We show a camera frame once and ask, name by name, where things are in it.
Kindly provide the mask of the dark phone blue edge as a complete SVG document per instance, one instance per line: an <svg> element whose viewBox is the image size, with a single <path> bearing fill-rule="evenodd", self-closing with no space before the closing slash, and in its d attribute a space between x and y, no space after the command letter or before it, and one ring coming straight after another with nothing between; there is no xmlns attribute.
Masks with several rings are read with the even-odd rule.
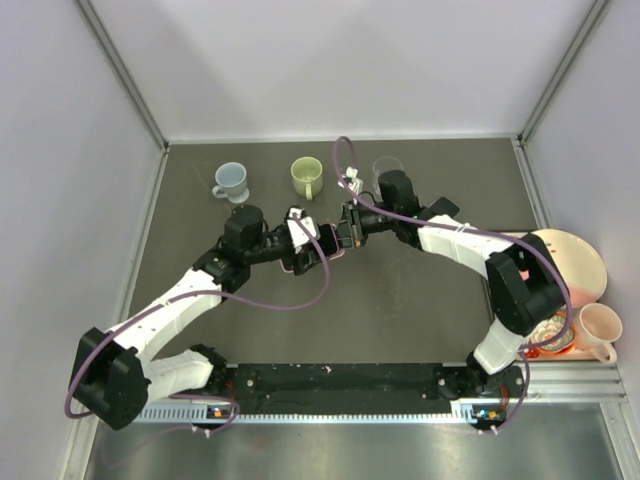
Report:
<svg viewBox="0 0 640 480"><path fill-rule="evenodd" d="M428 207L428 210L433 217L446 215L454 218L460 212L460 207L447 197L441 196Z"/></svg>

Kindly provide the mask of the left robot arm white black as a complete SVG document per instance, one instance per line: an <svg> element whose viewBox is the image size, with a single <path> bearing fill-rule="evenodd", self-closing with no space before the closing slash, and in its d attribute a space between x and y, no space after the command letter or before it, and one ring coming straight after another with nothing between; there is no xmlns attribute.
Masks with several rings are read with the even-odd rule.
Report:
<svg viewBox="0 0 640 480"><path fill-rule="evenodd" d="M77 418L73 401L114 430L131 424L151 402L184 390L216 396L226 387L226 364L215 351L197 346L166 359L157 354L204 313L237 292L252 266L273 261L302 275L327 266L339 250L335 229L318 224L301 207L268 228L263 212L251 205L235 208L216 244L182 278L145 310L110 330L87 331L80 339L64 402Z"/></svg>

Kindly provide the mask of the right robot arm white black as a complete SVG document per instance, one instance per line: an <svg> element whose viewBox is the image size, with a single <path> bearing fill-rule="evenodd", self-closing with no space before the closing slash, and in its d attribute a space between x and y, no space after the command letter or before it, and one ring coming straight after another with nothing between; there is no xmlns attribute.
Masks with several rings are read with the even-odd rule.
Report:
<svg viewBox="0 0 640 480"><path fill-rule="evenodd" d="M538 325L569 302L568 287L544 241L479 230L456 221L458 206L441 197L421 205L401 170L383 173L380 195L345 202L337 227L344 249L360 248L374 233L391 231L421 252L439 255L479 274L486 282L493 321L469 354L458 380L446 380L446 396L492 394Z"/></svg>

